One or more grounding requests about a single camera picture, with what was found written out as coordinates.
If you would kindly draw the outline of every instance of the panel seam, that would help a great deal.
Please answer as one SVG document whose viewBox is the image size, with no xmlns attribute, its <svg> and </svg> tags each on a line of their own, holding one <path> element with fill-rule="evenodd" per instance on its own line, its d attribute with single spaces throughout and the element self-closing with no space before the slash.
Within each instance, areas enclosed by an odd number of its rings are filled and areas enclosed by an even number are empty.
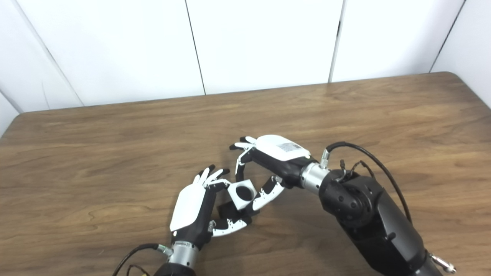
<svg viewBox="0 0 491 276">
<path fill-rule="evenodd" d="M 194 44 L 194 51 L 196 52 L 196 60 L 198 61 L 199 76 L 201 77 L 201 84 L 203 85 L 203 93 L 206 95 L 205 82 L 203 80 L 203 73 L 201 72 L 201 65 L 199 63 L 198 49 L 196 48 L 196 40 L 194 39 L 194 33 L 192 31 L 191 17 L 189 16 L 188 0 L 184 0 L 186 3 L 186 12 L 188 13 L 189 28 L 191 29 L 192 43 Z"/>
<path fill-rule="evenodd" d="M 448 39 L 448 36 L 450 35 L 450 32 L 451 32 L 451 31 L 452 31 L 452 29 L 454 28 L 455 22 L 457 21 L 457 18 L 459 17 L 460 12 L 462 11 L 462 8 L 464 7 L 465 1 L 467 1 L 467 0 L 463 0 L 462 5 L 461 5 L 461 7 L 460 7 L 460 9 L 459 9 L 459 12 L 458 12 L 458 13 L 457 13 L 457 15 L 455 16 L 455 19 L 454 19 L 454 21 L 453 21 L 453 23 L 452 23 L 452 26 L 450 27 L 450 30 L 448 30 L 447 36 L 445 37 L 445 40 L 443 41 L 443 43 L 442 43 L 442 45 L 441 45 L 441 47 L 440 47 L 440 50 L 438 51 L 438 54 L 436 55 L 435 60 L 433 61 L 433 64 L 431 65 L 430 70 L 429 70 L 429 72 L 428 72 L 428 73 L 431 73 L 431 70 L 433 70 L 433 66 L 435 65 L 436 60 L 437 60 L 437 59 L 438 59 L 438 57 L 440 56 L 441 50 L 443 50 L 443 46 L 445 46 L 445 43 L 447 42 L 447 39 Z"/>
<path fill-rule="evenodd" d="M 336 57 L 337 57 L 337 52 L 339 48 L 339 40 L 341 38 L 341 32 L 343 29 L 343 21 L 344 21 L 344 14 L 346 10 L 346 2 L 348 0 L 343 0 L 343 4 L 341 6 L 341 14 L 339 15 L 339 24 L 338 24 L 338 30 L 336 32 L 336 42 L 334 43 L 334 50 L 332 51 L 332 60 L 331 60 L 331 68 L 329 70 L 329 78 L 327 79 L 327 83 L 332 82 L 332 76 L 334 75 L 334 67 L 336 65 Z"/>
<path fill-rule="evenodd" d="M 22 7 L 20 6 L 20 4 L 17 2 L 17 0 L 12 0 L 12 4 L 15 6 L 15 8 L 19 12 L 20 16 L 22 17 L 22 19 L 26 23 L 27 28 L 31 31 L 32 35 L 37 40 L 37 42 L 39 43 L 39 45 L 41 46 L 41 48 L 43 49 L 44 53 L 46 54 L 46 57 L 50 60 L 51 64 L 55 67 L 55 69 L 58 71 L 58 73 L 63 78 L 63 80 L 65 80 L 65 82 L 68 84 L 70 91 L 72 91 L 72 93 L 75 95 L 76 99 L 80 102 L 80 104 L 82 106 L 85 106 L 85 104 L 83 104 L 80 96 L 75 91 L 75 89 L 73 88 L 73 86 L 70 83 L 70 81 L 68 81 L 68 78 L 66 77 L 65 73 L 60 68 L 60 66 L 59 66 L 58 62 L 56 61 L 55 57 L 51 54 L 50 50 L 48 49 L 48 47 L 44 43 L 43 39 L 41 38 L 41 36 L 39 35 L 39 33 L 36 31 L 36 28 L 34 28 L 34 25 L 29 20 L 29 18 L 27 17 L 26 13 L 24 12 L 24 10 L 22 10 Z"/>
</svg>

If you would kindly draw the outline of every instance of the cable connector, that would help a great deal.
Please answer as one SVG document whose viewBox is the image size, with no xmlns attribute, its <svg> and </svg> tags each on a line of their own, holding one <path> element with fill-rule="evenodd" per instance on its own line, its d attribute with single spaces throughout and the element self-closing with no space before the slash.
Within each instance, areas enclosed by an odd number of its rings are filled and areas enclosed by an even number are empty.
<svg viewBox="0 0 491 276">
<path fill-rule="evenodd" d="M 319 163 L 319 167 L 321 169 L 327 169 L 327 164 L 329 162 L 329 155 L 331 155 L 331 153 L 328 152 L 327 149 L 324 149 L 324 152 L 322 152 L 321 162 Z"/>
<path fill-rule="evenodd" d="M 457 272 L 457 269 L 455 268 L 455 266 L 453 264 L 446 262 L 442 258 L 437 257 L 437 256 L 433 255 L 432 253 L 430 253 L 430 258 L 434 263 L 441 266 L 445 272 L 451 273 L 451 274 L 455 274 Z"/>
<path fill-rule="evenodd" d="M 158 252 L 162 252 L 167 256 L 171 256 L 174 253 L 174 250 L 172 248 L 168 248 L 167 246 L 159 245 L 156 249 Z"/>
</svg>

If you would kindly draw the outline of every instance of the silver connector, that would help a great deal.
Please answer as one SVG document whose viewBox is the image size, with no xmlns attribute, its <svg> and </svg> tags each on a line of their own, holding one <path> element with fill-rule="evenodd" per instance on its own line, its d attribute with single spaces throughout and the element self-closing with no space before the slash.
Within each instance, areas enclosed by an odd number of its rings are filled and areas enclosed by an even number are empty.
<svg viewBox="0 0 491 276">
<path fill-rule="evenodd" d="M 432 253 L 430 253 L 430 258 L 435 264 L 441 266 L 443 268 L 443 271 L 445 271 L 447 273 L 451 273 L 451 274 L 455 274 L 457 272 L 457 269 L 455 268 L 455 266 L 453 264 L 446 262 L 442 258 L 437 257 L 437 256 L 433 255 Z"/>
<path fill-rule="evenodd" d="M 159 245 L 159 247 L 157 248 L 157 251 L 162 252 L 169 257 L 174 253 L 174 250 L 172 250 L 171 248 L 168 248 L 167 246 L 163 246 L 163 245 Z"/>
<path fill-rule="evenodd" d="M 198 258 L 198 248 L 194 244 L 185 241 L 176 241 L 172 246 L 172 255 L 169 257 L 169 263 L 180 264 L 189 268 L 194 268 Z"/>
<path fill-rule="evenodd" d="M 329 173 L 328 169 L 321 169 L 319 163 L 312 162 L 303 170 L 301 184 L 307 191 L 319 194 L 322 181 Z"/>
<path fill-rule="evenodd" d="M 329 162 L 329 155 L 331 155 L 331 153 L 328 152 L 326 149 L 324 149 L 324 152 L 322 152 L 321 162 L 319 163 L 319 167 L 321 169 L 327 169 L 327 163 Z"/>
</svg>

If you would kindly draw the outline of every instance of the robotic hand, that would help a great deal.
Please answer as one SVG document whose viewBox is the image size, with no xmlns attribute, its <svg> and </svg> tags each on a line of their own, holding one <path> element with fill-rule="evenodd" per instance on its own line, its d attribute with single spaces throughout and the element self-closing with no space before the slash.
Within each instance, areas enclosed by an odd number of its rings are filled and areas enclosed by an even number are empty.
<svg viewBox="0 0 491 276">
<path fill-rule="evenodd" d="M 355 164 L 352 170 L 345 169 L 343 160 L 340 169 L 327 167 L 331 151 L 340 146 L 363 152 L 386 173 L 402 201 L 406 216 L 363 161 Z M 332 144 L 324 150 L 320 162 L 312 158 L 308 150 L 276 135 L 258 139 L 242 137 L 230 149 L 244 150 L 237 159 L 237 181 L 244 180 L 245 165 L 251 161 L 276 175 L 270 179 L 277 180 L 273 189 L 272 185 L 268 185 L 269 189 L 263 187 L 261 196 L 255 200 L 268 198 L 272 191 L 276 197 L 282 187 L 298 187 L 316 194 L 323 209 L 337 218 L 368 264 L 379 273 L 385 276 L 441 276 L 430 260 L 448 273 L 456 272 L 452 264 L 426 251 L 394 178 L 375 156 L 362 147 L 346 142 Z M 354 172 L 358 164 L 366 167 L 372 177 Z M 249 210 L 255 210 L 254 201 Z"/>
<path fill-rule="evenodd" d="M 217 192 L 236 186 L 220 179 L 230 170 L 219 169 L 212 173 L 214 169 L 211 165 L 199 172 L 193 183 L 179 193 L 170 222 L 172 249 L 160 250 L 168 255 L 168 259 L 155 276 L 196 275 L 193 268 L 198 253 L 212 237 L 233 233 L 251 222 L 250 217 L 211 219 Z"/>
</svg>

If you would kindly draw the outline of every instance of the black fingertip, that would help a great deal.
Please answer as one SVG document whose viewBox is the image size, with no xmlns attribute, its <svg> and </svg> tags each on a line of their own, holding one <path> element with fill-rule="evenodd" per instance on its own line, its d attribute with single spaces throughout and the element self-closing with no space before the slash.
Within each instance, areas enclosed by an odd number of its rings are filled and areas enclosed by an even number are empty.
<svg viewBox="0 0 491 276">
<path fill-rule="evenodd" d="M 210 172 L 208 173 L 209 175 L 211 174 L 211 172 L 215 169 L 215 165 L 214 164 L 211 164 L 208 166 L 208 169 L 210 169 Z"/>
<path fill-rule="evenodd" d="M 247 225 L 252 223 L 252 218 L 251 217 L 243 217 L 242 221 L 245 222 Z"/>
</svg>

